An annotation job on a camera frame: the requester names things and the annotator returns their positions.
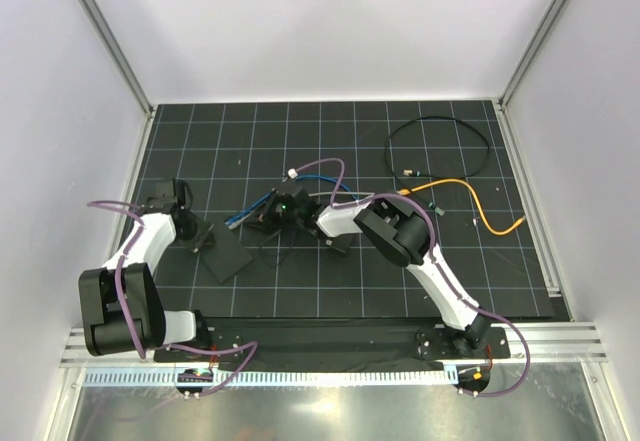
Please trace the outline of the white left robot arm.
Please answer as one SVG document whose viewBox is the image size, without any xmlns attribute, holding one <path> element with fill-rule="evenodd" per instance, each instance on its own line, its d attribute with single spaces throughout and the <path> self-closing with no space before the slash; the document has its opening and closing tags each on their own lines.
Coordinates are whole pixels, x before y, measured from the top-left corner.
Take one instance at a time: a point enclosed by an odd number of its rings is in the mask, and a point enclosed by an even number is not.
<svg viewBox="0 0 640 441">
<path fill-rule="evenodd" d="M 179 179 L 156 186 L 156 194 L 136 205 L 96 200 L 92 208 L 117 212 L 133 221 L 118 250 L 78 282 L 85 345 L 93 356 L 149 350 L 177 350 L 190 361 L 208 356 L 211 335 L 200 311 L 168 311 L 154 274 L 167 248 L 177 242 L 198 254 L 213 243 L 213 225 L 191 211 L 190 185 Z"/>
</svg>

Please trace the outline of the black network switch box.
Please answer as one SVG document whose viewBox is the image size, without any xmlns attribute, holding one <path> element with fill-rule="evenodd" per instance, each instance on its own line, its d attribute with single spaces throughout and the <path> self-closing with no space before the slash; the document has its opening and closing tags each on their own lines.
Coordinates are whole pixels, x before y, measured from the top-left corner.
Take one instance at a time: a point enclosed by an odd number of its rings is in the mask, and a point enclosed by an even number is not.
<svg viewBox="0 0 640 441">
<path fill-rule="evenodd" d="M 226 283 L 253 261 L 252 255 L 225 223 L 208 227 L 199 254 L 218 284 Z"/>
</svg>

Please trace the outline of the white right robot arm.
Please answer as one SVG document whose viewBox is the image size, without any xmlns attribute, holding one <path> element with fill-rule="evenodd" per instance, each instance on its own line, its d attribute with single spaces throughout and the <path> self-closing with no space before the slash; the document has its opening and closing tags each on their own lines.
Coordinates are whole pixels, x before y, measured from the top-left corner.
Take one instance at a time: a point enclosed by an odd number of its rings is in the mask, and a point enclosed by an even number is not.
<svg viewBox="0 0 640 441">
<path fill-rule="evenodd" d="M 377 193 L 345 203 L 321 203 L 302 188 L 281 185 L 249 212 L 244 223 L 269 234 L 289 228 L 305 231 L 329 243 L 363 235 L 385 260 L 408 270 L 426 291 L 458 355 L 473 357 L 485 348 L 489 316 L 447 264 L 429 215 L 408 197 Z"/>
</svg>

